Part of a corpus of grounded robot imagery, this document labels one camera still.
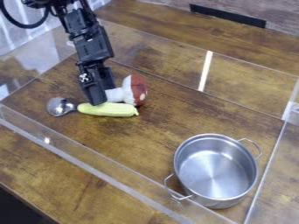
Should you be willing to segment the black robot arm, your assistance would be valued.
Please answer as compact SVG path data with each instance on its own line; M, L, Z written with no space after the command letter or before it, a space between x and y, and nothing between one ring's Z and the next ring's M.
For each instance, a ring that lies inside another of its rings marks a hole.
M46 8L59 18L79 61L79 84L93 105L109 101L106 91L117 87L111 68L105 65L115 56L105 26L87 0L23 0L31 8Z

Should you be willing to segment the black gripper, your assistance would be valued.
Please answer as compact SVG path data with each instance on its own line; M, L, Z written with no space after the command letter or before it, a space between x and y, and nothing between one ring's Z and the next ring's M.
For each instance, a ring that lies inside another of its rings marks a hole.
M77 9L64 17L66 32L77 47L82 63L105 61L115 56L105 27L83 9ZM105 103L106 89L117 87L110 67L86 67L79 63L79 84L91 105Z

